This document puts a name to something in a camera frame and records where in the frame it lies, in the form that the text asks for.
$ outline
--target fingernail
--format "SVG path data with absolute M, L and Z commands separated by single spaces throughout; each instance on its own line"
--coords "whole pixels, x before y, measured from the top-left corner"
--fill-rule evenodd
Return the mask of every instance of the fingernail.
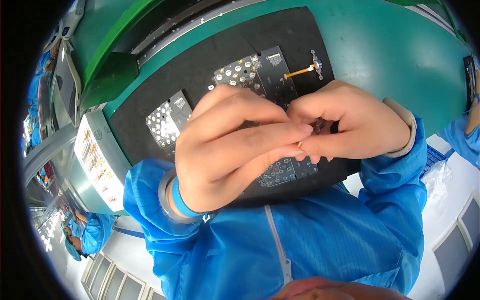
M 285 157 L 296 157 L 303 153 L 305 153 L 305 151 L 299 150 L 299 151 L 288 152 L 288 153 L 285 153 L 284 155 Z
M 299 128 L 301 131 L 305 132 L 305 133 L 311 133 L 313 131 L 313 127 L 310 126 L 309 124 L 298 124 Z

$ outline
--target grey bracelet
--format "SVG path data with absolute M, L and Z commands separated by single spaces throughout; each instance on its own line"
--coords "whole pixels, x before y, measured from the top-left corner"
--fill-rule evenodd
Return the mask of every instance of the grey bracelet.
M 160 201 L 160 206 L 163 208 L 167 216 L 169 216 L 172 220 L 177 221 L 179 223 L 190 224 L 190 223 L 194 223 L 202 220 L 203 215 L 191 217 L 191 218 L 181 217 L 177 215 L 168 204 L 167 194 L 166 194 L 167 186 L 175 178 L 176 175 L 177 175 L 177 171 L 175 170 L 175 168 L 173 168 L 167 173 L 165 173 L 165 175 L 160 180 L 160 184 L 158 185 L 158 200 Z

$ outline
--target white zipper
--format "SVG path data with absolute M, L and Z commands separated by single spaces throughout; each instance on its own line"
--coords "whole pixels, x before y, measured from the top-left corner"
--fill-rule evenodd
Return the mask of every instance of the white zipper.
M 270 230 L 273 234 L 273 239 L 275 240 L 276 250 L 280 259 L 280 266 L 282 267 L 283 285 L 285 285 L 293 280 L 292 261 L 285 256 L 285 251 L 283 251 L 282 242 L 280 241 L 280 237 L 278 236 L 275 222 L 273 221 L 272 210 L 270 209 L 269 205 L 265 205 L 265 213 L 267 215 L 268 225 L 270 225 Z

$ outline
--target plastic bag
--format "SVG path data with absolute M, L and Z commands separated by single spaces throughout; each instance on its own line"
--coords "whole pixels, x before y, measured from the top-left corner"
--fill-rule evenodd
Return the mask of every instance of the plastic bag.
M 435 208 L 440 215 L 445 212 L 443 203 L 448 195 L 447 186 L 452 175 L 452 169 L 448 166 L 447 161 L 441 160 L 425 172 L 421 179 L 427 188 L 426 206 Z

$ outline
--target blue wrist strap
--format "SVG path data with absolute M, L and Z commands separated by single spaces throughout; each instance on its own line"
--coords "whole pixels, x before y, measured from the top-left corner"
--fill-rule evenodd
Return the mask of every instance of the blue wrist strap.
M 189 209 L 185 205 L 185 202 L 183 202 L 183 199 L 180 196 L 179 179 L 177 176 L 175 176 L 175 178 L 173 179 L 172 199 L 178 211 L 186 217 L 202 216 L 204 214 L 204 213 L 199 214 L 197 212 L 194 212 L 193 210 Z

